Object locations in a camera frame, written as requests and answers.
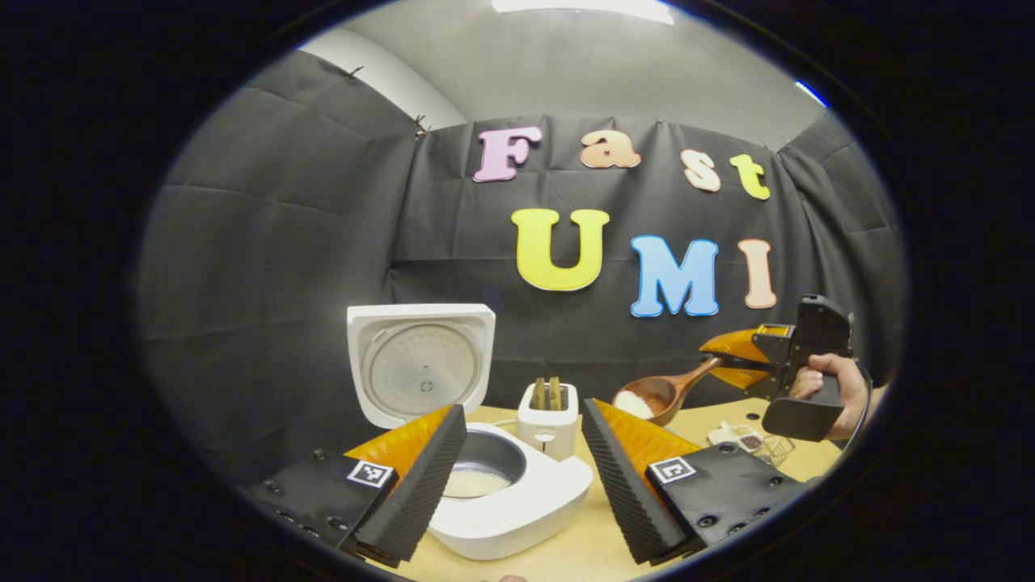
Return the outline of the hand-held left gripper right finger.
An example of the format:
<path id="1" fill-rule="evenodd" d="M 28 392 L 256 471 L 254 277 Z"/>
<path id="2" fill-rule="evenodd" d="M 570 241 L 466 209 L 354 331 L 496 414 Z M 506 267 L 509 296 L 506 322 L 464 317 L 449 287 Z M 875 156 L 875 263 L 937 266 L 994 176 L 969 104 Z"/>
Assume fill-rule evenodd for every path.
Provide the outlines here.
<path id="1" fill-rule="evenodd" d="M 635 563 L 720 545 L 809 489 L 736 443 L 699 447 L 592 398 L 581 434 Z"/>

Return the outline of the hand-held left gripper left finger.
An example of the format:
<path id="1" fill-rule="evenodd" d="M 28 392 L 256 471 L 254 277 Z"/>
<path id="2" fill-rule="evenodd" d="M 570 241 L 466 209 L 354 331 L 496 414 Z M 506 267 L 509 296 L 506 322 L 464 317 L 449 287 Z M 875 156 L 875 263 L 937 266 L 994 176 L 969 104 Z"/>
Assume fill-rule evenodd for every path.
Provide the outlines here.
<path id="1" fill-rule="evenodd" d="M 245 492 L 334 551 L 398 568 L 428 530 L 467 435 L 465 409 L 447 405 L 351 450 L 314 450 Z"/>

